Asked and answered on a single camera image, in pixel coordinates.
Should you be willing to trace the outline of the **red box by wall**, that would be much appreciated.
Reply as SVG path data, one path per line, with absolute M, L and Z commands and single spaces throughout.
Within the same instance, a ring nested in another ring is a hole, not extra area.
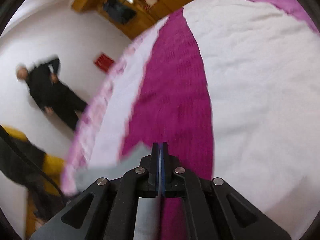
M 108 73 L 114 64 L 114 60 L 108 57 L 105 53 L 100 53 L 93 61 L 94 65 L 105 73 Z

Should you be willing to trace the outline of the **grey pants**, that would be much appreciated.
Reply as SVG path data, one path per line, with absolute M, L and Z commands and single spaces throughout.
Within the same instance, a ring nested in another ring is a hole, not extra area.
M 76 189 L 84 191 L 95 180 L 105 177 L 109 180 L 122 177 L 127 171 L 139 166 L 140 160 L 151 154 L 151 147 L 141 141 L 136 144 L 128 155 L 116 164 L 105 167 L 80 168 L 74 178 Z M 138 202 L 134 239 L 156 239 L 159 223 L 160 198 L 140 198 Z

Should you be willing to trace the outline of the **dark jacket hanging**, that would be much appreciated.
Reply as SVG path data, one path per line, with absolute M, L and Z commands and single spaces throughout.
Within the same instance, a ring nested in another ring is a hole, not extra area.
M 103 4 L 105 11 L 112 20 L 120 24 L 127 24 L 136 16 L 136 11 L 121 3 L 119 0 L 107 0 Z

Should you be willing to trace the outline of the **operator in yellow black clothes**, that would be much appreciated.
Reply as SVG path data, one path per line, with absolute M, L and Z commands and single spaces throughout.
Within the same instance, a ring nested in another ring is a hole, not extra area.
M 25 238 L 69 202 L 60 190 L 65 161 L 32 144 L 21 131 L 1 127 L 1 172 L 28 190 Z

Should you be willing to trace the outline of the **person in black clothes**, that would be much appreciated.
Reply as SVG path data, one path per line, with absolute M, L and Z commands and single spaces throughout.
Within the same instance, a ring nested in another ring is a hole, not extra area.
M 20 63 L 17 66 L 16 77 L 27 84 L 30 96 L 43 113 L 56 114 L 75 131 L 79 121 L 76 113 L 84 112 L 87 102 L 59 80 L 59 70 L 60 59 L 54 56 L 31 69 Z

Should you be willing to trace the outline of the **pink white patterned bedspread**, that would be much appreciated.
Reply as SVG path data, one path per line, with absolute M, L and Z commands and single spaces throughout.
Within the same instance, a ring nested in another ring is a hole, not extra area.
M 167 142 L 300 239 L 319 213 L 316 0 L 194 0 L 125 49 L 91 100 L 62 177 Z

